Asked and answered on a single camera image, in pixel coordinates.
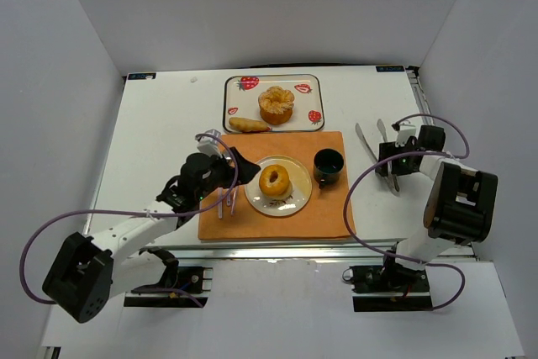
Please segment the metal tongs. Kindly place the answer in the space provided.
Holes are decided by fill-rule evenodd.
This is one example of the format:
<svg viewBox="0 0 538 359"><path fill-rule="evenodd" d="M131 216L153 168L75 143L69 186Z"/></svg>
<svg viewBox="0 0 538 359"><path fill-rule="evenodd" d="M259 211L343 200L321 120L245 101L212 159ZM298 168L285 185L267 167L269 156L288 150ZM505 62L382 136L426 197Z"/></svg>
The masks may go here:
<svg viewBox="0 0 538 359"><path fill-rule="evenodd" d="M365 149L366 149L368 155L370 156L371 160L373 162L377 162L377 156L374 153L374 151L372 150L371 146L368 144L367 138L364 135L364 133L362 131L362 128L358 123L355 123L355 132L356 132L357 137L359 138L359 140L361 141L361 143L365 147ZM399 195L399 185L398 185L398 182L394 181L395 177L381 177L380 175L377 175L377 177L379 179L382 179L387 184L387 187L388 187L389 191L393 195L395 195L395 196Z"/></svg>

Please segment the glazed ring donut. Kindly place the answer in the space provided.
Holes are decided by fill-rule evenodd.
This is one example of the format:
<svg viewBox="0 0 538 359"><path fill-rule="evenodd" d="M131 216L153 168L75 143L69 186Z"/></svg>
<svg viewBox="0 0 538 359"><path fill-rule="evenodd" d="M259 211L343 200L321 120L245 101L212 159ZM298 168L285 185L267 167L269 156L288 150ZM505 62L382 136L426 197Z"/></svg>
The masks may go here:
<svg viewBox="0 0 538 359"><path fill-rule="evenodd" d="M281 197L288 192L291 180L287 169L278 164L266 166L258 182L261 192L267 197Z"/></svg>

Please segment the pale bagel bread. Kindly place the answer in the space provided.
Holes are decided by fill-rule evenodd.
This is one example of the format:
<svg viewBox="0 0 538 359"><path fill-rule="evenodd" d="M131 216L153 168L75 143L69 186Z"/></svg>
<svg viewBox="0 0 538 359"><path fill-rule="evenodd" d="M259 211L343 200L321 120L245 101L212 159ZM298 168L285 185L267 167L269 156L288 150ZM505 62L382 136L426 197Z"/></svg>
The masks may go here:
<svg viewBox="0 0 538 359"><path fill-rule="evenodd" d="M270 198L273 200L278 200L278 201L285 200L290 197L292 192L293 192L293 184L290 182L287 186L287 189L283 193L278 194L278 195L272 195L270 196Z"/></svg>

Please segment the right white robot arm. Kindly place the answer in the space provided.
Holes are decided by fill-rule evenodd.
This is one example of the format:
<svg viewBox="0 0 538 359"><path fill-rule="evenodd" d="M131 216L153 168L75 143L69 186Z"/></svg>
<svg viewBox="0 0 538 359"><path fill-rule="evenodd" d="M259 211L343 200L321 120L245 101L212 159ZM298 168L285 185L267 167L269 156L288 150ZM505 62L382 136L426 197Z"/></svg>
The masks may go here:
<svg viewBox="0 0 538 359"><path fill-rule="evenodd" d="M392 288L415 282L425 264L454 245L482 242L489 234L498 177L440 156L404 156L375 170L393 192L398 177L421 173L433 181L423 227L397 243L383 260L380 278Z"/></svg>

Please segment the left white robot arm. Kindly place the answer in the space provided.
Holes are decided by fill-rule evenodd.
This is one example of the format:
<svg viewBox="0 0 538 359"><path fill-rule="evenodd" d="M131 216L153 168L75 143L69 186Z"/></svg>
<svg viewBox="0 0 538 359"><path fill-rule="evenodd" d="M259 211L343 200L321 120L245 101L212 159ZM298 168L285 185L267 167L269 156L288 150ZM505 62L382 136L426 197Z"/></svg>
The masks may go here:
<svg viewBox="0 0 538 359"><path fill-rule="evenodd" d="M154 241L193 218L213 191L246 185L260 169L236 149L227 156L191 154L141 215L130 214L93 235L69 235L43 292L79 323L93 319L110 298L123 293L181 293L178 259Z"/></svg>

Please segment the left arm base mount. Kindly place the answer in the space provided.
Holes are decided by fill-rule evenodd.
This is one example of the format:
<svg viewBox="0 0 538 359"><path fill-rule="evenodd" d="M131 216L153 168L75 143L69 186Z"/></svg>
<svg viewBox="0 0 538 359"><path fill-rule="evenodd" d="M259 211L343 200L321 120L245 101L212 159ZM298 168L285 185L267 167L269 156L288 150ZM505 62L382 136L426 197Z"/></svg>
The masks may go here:
<svg viewBox="0 0 538 359"><path fill-rule="evenodd" d="M126 308L202 309L212 288L212 267L179 267L170 283L137 287L124 296Z"/></svg>

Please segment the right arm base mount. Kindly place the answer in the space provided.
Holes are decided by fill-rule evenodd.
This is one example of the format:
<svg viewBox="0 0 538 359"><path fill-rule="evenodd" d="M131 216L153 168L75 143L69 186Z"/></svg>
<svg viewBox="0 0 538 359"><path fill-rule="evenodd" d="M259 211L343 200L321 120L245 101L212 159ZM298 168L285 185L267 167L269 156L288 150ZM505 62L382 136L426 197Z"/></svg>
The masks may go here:
<svg viewBox="0 0 538 359"><path fill-rule="evenodd" d="M352 286L356 313L419 312L433 308L425 271L389 265L353 266L345 269L341 278Z"/></svg>

